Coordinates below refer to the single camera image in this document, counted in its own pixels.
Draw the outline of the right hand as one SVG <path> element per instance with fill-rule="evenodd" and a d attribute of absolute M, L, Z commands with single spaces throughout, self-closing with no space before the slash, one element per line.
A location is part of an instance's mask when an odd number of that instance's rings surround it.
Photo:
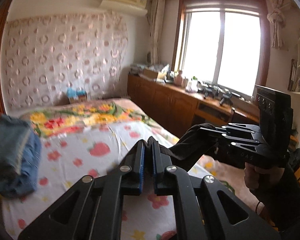
<path fill-rule="evenodd" d="M 244 182 L 250 191 L 265 187 L 269 184 L 275 184 L 280 181 L 285 169 L 281 167 L 272 167 L 263 169 L 249 163 L 245 163 Z"/>

